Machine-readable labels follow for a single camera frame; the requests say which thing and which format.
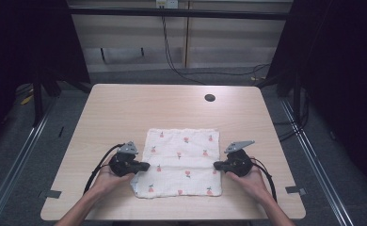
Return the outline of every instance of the handheld controller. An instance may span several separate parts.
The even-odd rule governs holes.
[[[253,143],[254,140],[233,142],[224,152],[227,153],[228,159],[215,162],[215,169],[225,172],[231,171],[239,177],[246,176],[254,164],[243,148]]]
[[[147,171],[151,166],[149,163],[138,162],[136,158],[138,151],[134,142],[130,141],[117,149],[117,153],[110,159],[110,169],[119,177],[133,172]]]

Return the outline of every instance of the white cloth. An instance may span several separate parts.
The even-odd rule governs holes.
[[[220,196],[219,132],[215,129],[151,129],[143,162],[151,164],[131,182],[138,198]]]

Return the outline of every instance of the hand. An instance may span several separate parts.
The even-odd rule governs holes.
[[[238,177],[236,174],[230,171],[228,171],[226,174],[233,181],[241,185],[242,188],[246,191],[246,193],[249,194],[254,199],[256,199],[257,201],[262,195],[264,195],[265,191],[267,191],[265,183],[263,182],[263,176],[261,175],[261,171],[256,166],[253,166],[250,169],[250,172],[243,177]]]
[[[112,156],[107,158],[105,161],[104,167],[98,173],[96,177],[95,183],[93,184],[91,189],[96,189],[102,193],[102,195],[107,195],[110,193],[115,187],[117,187],[120,183],[131,181],[135,176],[133,173],[128,173],[122,177],[117,176],[114,172],[110,169],[107,164],[110,162]]]

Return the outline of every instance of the wooden table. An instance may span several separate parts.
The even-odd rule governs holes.
[[[213,94],[215,100],[205,100]],[[245,151],[261,160],[272,174],[278,202],[289,218],[305,217],[286,158],[260,90],[252,87],[96,85],[88,97],[71,143],[61,163],[41,217],[60,219],[82,196],[89,175],[112,146],[132,140],[141,160],[150,128],[215,128],[220,132],[221,160],[233,141],[254,139]],[[138,199],[127,184],[99,202],[87,219],[213,220],[266,218],[262,207],[240,186],[222,175],[220,197]]]

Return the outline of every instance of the cable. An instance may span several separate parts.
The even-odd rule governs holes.
[[[163,33],[164,33],[164,42],[165,42],[165,52],[166,52],[166,58],[167,58],[167,63],[168,66],[170,67],[171,70],[173,70],[175,73],[177,73],[181,78],[192,81],[192,82],[196,82],[202,85],[206,85],[198,80],[195,79],[191,79],[188,77],[185,77],[184,75],[193,75],[193,74],[221,74],[221,75],[231,75],[231,76],[243,76],[243,75],[250,75],[250,74],[255,74],[255,72],[263,69],[264,67],[270,66],[270,64],[259,64],[256,65],[251,72],[248,73],[213,73],[213,72],[207,72],[207,73],[182,73],[182,72],[178,72],[178,70],[175,68],[173,60],[172,60],[172,56],[171,53],[169,51],[169,44],[168,44],[168,35],[167,35],[167,26],[166,26],[166,18],[162,17],[162,22],[163,22]]]
[[[309,108],[310,108],[310,96],[308,95],[308,92],[306,92],[305,94],[305,102],[304,102],[304,105],[303,105],[303,116],[301,117],[301,125],[295,129],[294,131],[290,131],[288,133],[285,133],[285,134],[282,134],[279,136],[279,141],[280,142],[283,142],[285,141],[286,139],[292,137],[293,135],[296,135],[298,133],[300,133],[304,127],[306,126],[307,122],[308,122],[308,119],[309,119]]]
[[[294,121],[279,121],[279,122],[272,122],[274,125],[287,125],[287,124],[291,124]]]
[[[257,165],[256,163],[253,163],[253,166],[256,166],[258,169],[260,169],[266,176],[266,179],[268,180],[269,186],[271,187],[271,193],[272,197],[274,198],[275,202],[278,202],[277,199],[277,191],[275,190],[274,182],[272,181],[272,176],[269,174],[268,170],[266,170],[265,165],[258,159],[250,157],[250,159],[255,160],[256,162],[260,163],[262,166]]]
[[[85,186],[84,189],[84,194],[87,193],[87,191],[89,190],[90,185],[92,184],[93,179],[95,178],[96,174],[98,173],[98,171],[104,167],[102,166],[102,163],[104,162],[104,160],[109,156],[109,154],[115,150],[116,148],[122,147],[124,144],[118,144],[116,146],[114,146],[113,148],[111,148],[109,151],[107,151],[107,153],[104,155],[104,157],[102,158],[101,162],[98,164],[98,166],[93,170],[92,174],[90,174],[90,177],[87,181],[87,185]]]

